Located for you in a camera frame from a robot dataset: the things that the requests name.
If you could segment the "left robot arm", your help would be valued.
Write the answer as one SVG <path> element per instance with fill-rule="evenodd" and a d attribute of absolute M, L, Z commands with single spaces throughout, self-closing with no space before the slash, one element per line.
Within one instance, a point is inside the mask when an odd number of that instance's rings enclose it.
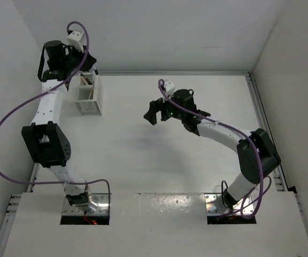
<path fill-rule="evenodd" d="M 87 182 L 69 165 L 71 145 L 59 126 L 71 74 L 82 57 L 81 52 L 59 40 L 44 44 L 38 69 L 44 95 L 31 124 L 22 128 L 21 135 L 32 160 L 50 170 L 62 183 L 68 203 L 84 213 L 92 213 L 92 195 Z"/>

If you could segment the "gold makeup pencil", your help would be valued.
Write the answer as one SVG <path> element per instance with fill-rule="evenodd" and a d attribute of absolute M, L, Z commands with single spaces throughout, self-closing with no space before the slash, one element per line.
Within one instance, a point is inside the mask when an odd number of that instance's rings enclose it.
<path fill-rule="evenodd" d="M 91 88 L 91 91 L 90 91 L 90 94 L 89 94 L 89 100 L 92 100 L 93 99 L 93 95 L 94 95 L 94 86 Z"/>

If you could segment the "pink makeup pencil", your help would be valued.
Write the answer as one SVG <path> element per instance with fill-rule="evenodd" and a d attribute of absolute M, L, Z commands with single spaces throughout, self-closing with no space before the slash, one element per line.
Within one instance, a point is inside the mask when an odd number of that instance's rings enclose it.
<path fill-rule="evenodd" d="M 81 75 L 80 79 L 81 79 L 81 85 L 85 85 L 85 86 L 90 85 L 89 80 L 87 80 L 85 76 Z"/>

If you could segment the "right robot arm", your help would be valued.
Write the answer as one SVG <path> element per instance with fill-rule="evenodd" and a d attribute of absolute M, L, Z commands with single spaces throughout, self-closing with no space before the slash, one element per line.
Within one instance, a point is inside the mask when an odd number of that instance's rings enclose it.
<path fill-rule="evenodd" d="M 170 118 L 181 121 L 184 128 L 199 137 L 214 140 L 231 149 L 238 156 L 240 173 L 221 193 L 215 202 L 218 211 L 225 213 L 257 186 L 281 164 L 280 156 L 270 136 L 262 128 L 243 132 L 211 118 L 210 113 L 197 108 L 192 90 L 180 89 L 149 103 L 144 119 L 157 124 L 157 113 L 161 121 Z"/>

